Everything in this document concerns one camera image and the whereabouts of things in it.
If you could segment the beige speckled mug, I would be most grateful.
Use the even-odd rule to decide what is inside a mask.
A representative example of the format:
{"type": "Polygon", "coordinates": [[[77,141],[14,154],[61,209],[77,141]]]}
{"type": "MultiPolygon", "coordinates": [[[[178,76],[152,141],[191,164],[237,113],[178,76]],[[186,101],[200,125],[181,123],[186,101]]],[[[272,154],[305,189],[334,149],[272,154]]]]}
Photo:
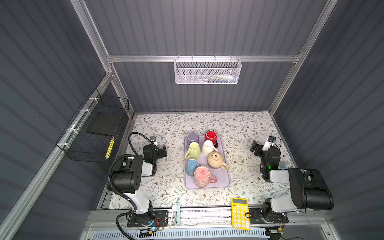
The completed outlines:
{"type": "Polygon", "coordinates": [[[224,156],[216,151],[212,151],[207,156],[207,163],[208,165],[213,169],[219,169],[222,168],[224,170],[228,170],[229,166],[225,163],[224,156]]]}

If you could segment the pink ghost mug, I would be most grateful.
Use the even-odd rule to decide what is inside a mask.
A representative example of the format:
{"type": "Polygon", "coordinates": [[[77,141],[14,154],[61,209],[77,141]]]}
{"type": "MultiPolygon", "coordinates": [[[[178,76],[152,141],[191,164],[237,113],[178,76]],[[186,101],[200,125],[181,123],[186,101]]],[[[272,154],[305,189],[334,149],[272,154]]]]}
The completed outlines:
{"type": "Polygon", "coordinates": [[[211,171],[204,166],[199,166],[195,170],[194,182],[198,188],[204,189],[210,183],[216,183],[217,178],[211,174],[211,171]]]}

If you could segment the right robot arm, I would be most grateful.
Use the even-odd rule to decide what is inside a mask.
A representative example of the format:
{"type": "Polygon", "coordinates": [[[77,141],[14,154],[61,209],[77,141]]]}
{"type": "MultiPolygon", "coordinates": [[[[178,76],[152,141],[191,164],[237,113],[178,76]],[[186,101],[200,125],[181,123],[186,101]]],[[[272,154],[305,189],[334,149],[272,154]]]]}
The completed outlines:
{"type": "Polygon", "coordinates": [[[290,193],[280,197],[267,198],[262,207],[249,211],[249,219],[262,219],[267,224],[288,222],[287,213],[299,210],[330,211],[335,200],[319,170],[287,168],[280,169],[281,150],[276,138],[270,136],[264,145],[253,140],[251,152],[260,157],[260,173],[268,183],[286,184],[290,193]]]}

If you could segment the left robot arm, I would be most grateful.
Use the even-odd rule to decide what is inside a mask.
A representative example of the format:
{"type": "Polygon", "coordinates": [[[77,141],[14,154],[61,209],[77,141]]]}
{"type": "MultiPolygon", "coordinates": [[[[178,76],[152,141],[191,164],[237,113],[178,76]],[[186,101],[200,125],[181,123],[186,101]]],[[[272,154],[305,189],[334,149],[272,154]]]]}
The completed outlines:
{"type": "Polygon", "coordinates": [[[143,177],[153,177],[157,172],[159,159],[167,156],[167,147],[159,147],[156,137],[146,137],[142,133],[132,132],[128,136],[130,148],[134,154],[117,156],[111,164],[107,176],[107,189],[122,197],[132,206],[125,213],[126,217],[139,219],[139,224],[155,231],[158,225],[155,223],[155,212],[152,202],[140,191],[143,177]],[[143,147],[143,154],[138,154],[132,145],[133,135],[142,136],[149,142],[143,147]]]}

